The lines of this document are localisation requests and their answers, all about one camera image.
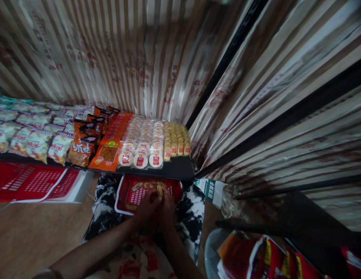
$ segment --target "black and white patterned pants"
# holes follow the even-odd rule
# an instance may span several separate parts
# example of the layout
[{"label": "black and white patterned pants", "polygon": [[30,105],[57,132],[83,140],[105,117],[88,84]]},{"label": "black and white patterned pants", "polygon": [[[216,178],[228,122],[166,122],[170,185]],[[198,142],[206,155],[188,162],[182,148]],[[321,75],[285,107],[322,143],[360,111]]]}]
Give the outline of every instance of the black and white patterned pants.
[{"label": "black and white patterned pants", "polygon": [[[92,206],[93,217],[82,243],[125,221],[125,216],[114,210],[118,181],[113,174],[102,173],[100,175],[95,191],[95,202]],[[202,191],[194,185],[183,187],[181,199],[176,205],[175,228],[196,264],[199,255],[204,210],[205,199]],[[167,254],[162,235],[158,234],[153,239]]]}]

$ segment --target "patterned curtain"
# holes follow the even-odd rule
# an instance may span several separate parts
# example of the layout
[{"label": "patterned curtain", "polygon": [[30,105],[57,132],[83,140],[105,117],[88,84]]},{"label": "patterned curtain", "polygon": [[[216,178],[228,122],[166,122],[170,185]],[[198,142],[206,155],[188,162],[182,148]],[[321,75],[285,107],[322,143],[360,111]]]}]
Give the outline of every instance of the patterned curtain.
[{"label": "patterned curtain", "polygon": [[[269,1],[192,126],[199,169],[360,59],[361,1]],[[228,183],[226,190],[239,196],[356,174],[361,174],[361,86],[208,177]],[[361,183],[308,196],[361,231]],[[225,200],[224,210],[233,211]],[[280,196],[233,201],[232,208],[246,220],[256,220],[257,212],[275,219],[281,202]]]},{"label": "patterned curtain", "polygon": [[251,2],[0,0],[0,92],[185,123]]}]

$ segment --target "orange snack package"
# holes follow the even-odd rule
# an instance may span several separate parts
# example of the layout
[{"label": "orange snack package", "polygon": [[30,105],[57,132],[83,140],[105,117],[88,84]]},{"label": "orange snack package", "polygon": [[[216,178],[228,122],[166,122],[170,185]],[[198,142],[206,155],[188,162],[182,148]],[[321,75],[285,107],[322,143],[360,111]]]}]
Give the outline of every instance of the orange snack package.
[{"label": "orange snack package", "polygon": [[92,159],[91,169],[100,169],[103,171],[116,171],[118,166],[118,156],[121,150],[121,141],[126,135],[126,128],[133,118],[133,114],[120,112],[112,121],[111,126],[105,133],[96,155]]}]

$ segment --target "red plastic basket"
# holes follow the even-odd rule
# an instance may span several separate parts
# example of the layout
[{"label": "red plastic basket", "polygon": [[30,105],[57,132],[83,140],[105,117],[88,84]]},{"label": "red plastic basket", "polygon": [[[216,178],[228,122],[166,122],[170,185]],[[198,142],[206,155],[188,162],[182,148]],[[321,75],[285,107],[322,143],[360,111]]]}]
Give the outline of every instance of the red plastic basket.
[{"label": "red plastic basket", "polygon": [[127,203],[131,205],[139,205],[149,189],[139,188],[133,192],[131,191],[131,188],[137,183],[150,183],[152,181],[164,182],[171,194],[171,197],[173,198],[173,201],[177,203],[180,200],[181,182],[179,180],[123,175],[117,190],[116,204],[114,206],[115,211],[127,215],[134,215],[135,211],[127,209],[125,205]]},{"label": "red plastic basket", "polygon": [[[0,162],[0,202],[42,199],[63,172],[59,167]],[[68,169],[47,199],[66,196],[78,172]]]}]

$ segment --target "person's hand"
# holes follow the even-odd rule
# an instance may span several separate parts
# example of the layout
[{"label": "person's hand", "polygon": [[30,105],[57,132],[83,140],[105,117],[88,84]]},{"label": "person's hand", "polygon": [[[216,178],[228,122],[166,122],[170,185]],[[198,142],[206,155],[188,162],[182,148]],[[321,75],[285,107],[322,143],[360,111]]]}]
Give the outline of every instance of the person's hand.
[{"label": "person's hand", "polygon": [[160,212],[160,226],[164,233],[165,231],[174,228],[175,204],[169,190],[165,188],[162,188],[162,190],[164,192],[164,204]]},{"label": "person's hand", "polygon": [[136,223],[139,226],[145,225],[161,202],[162,197],[157,195],[157,189],[150,189],[136,209],[136,213],[134,215]]}]

